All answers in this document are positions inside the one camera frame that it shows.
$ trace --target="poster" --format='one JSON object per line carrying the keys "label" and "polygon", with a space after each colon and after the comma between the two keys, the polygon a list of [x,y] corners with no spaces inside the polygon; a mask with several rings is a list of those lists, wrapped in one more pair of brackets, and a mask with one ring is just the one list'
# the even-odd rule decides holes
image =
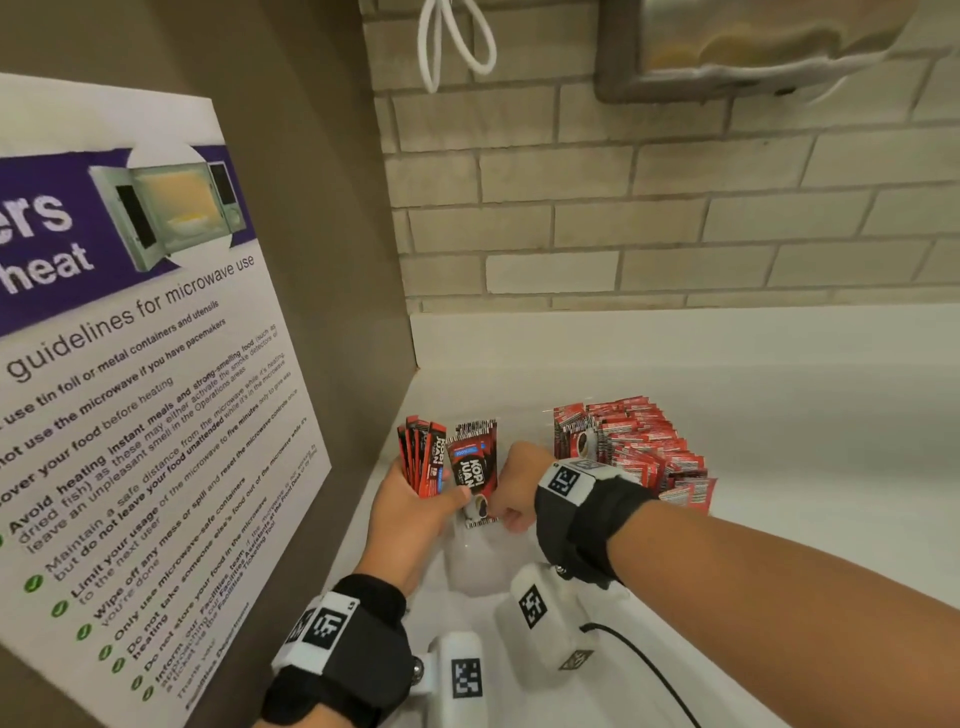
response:
{"label": "poster", "polygon": [[179,728],[329,469],[211,102],[0,75],[0,641]]}

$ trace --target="screw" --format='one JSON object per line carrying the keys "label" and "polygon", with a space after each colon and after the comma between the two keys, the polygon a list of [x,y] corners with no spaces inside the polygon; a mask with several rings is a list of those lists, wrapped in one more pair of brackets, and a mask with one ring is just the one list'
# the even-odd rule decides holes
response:
{"label": "screw", "polygon": [[423,679],[423,674],[426,672],[426,668],[423,666],[423,660],[419,657],[414,658],[414,677],[410,681],[411,685],[419,685],[420,680]]}

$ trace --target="black cable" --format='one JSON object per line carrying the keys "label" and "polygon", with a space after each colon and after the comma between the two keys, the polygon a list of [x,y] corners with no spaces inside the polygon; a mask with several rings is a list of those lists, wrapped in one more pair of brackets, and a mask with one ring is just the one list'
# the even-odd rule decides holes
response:
{"label": "black cable", "polygon": [[660,681],[663,683],[663,686],[670,691],[671,695],[673,695],[673,699],[676,700],[680,707],[684,709],[684,713],[686,713],[686,716],[690,718],[690,722],[693,723],[695,728],[702,728],[700,723],[697,722],[697,719],[693,717],[693,713],[690,712],[690,709],[686,707],[686,703],[684,703],[683,699],[677,695],[677,691],[675,691],[673,686],[670,685],[669,681],[663,677],[663,673],[657,669],[657,666],[650,662],[650,658],[640,651],[639,647],[630,642],[630,640],[621,635],[615,629],[608,627],[606,624],[597,624],[595,621],[591,621],[580,627],[581,632],[592,632],[593,630],[600,630],[601,632],[606,632],[609,635],[613,635],[618,640],[630,647],[636,653],[636,655],[647,664],[647,667],[653,670],[654,674],[659,677]]}

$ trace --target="brick wall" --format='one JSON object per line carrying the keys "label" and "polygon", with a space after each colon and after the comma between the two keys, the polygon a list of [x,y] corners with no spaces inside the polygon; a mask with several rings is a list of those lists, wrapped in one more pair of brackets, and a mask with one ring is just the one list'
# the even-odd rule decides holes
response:
{"label": "brick wall", "polygon": [[420,5],[361,2],[411,313],[960,301],[960,0],[812,105],[622,107],[594,2],[487,0],[435,95]]}

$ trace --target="person's right hand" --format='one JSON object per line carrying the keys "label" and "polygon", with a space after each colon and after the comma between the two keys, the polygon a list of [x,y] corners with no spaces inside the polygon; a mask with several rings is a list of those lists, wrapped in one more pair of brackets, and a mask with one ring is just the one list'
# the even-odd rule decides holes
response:
{"label": "person's right hand", "polygon": [[490,515],[503,521],[509,531],[527,530],[537,519],[537,484],[553,462],[549,450],[523,441],[513,443],[490,496]]}

